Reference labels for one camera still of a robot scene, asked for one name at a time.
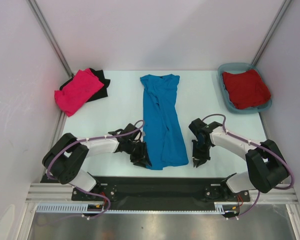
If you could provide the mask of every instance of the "white wall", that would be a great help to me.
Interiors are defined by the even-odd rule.
[[[42,173],[67,75],[25,0],[0,1],[0,216],[15,205],[16,230],[30,183]]]
[[[38,0],[71,69],[250,63],[283,0]]]
[[[273,100],[262,116],[295,174],[300,202],[300,0],[292,3],[258,68]]]

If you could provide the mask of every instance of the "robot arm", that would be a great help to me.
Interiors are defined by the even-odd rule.
[[[235,173],[224,180],[230,194],[252,189],[267,193],[289,176],[289,172],[280,161],[268,152],[230,136],[218,122],[208,125],[197,118],[191,122],[189,128],[197,138],[192,141],[194,167],[199,167],[210,160],[210,148],[215,146],[225,148],[246,161],[247,172]],[[260,142],[260,145],[284,159],[274,141],[268,139]]]
[[[129,123],[125,129],[109,132],[112,136],[117,136],[118,133],[126,134],[137,128]],[[54,162],[50,172],[61,184],[71,184],[75,187],[90,192],[95,186],[100,183],[88,172],[81,169],[84,160],[88,157],[104,154],[125,152],[130,155],[130,161],[140,167],[151,166],[149,160],[147,145],[140,140],[141,131],[138,130],[127,136],[119,136],[96,140],[87,140],[70,147]],[[45,155],[42,164],[48,168],[53,158],[61,152],[65,147],[82,138],[76,138],[71,133],[64,134],[60,140],[52,147]]]

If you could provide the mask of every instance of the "white table surface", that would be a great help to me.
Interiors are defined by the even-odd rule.
[[[63,133],[85,138],[104,136],[109,131],[123,129],[128,123],[134,124],[142,119],[144,87],[140,77],[148,74],[180,76],[175,108],[189,164],[150,170],[134,166],[128,154],[119,152],[91,156],[85,160],[82,169],[95,176],[180,178],[227,177],[247,170],[243,159],[218,146],[210,149],[210,161],[198,168],[193,167],[191,141],[195,136],[188,126],[196,118],[202,119],[214,113],[225,114],[225,125],[231,132],[249,139],[266,139],[259,114],[233,114],[227,110],[219,88],[217,71],[104,71],[105,77],[111,79],[107,89],[108,97],[84,104],[66,119]],[[212,121],[222,123],[222,117],[211,117],[205,122]]]

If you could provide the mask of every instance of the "metal floor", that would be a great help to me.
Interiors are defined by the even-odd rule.
[[[36,213],[28,240],[295,240],[285,205],[257,205],[239,220],[221,215],[105,214],[87,221]]]

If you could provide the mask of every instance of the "pink cloth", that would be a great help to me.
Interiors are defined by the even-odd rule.
[[[54,91],[54,100],[59,108],[70,117],[81,108],[104,84],[89,68],[79,70],[62,90]]]

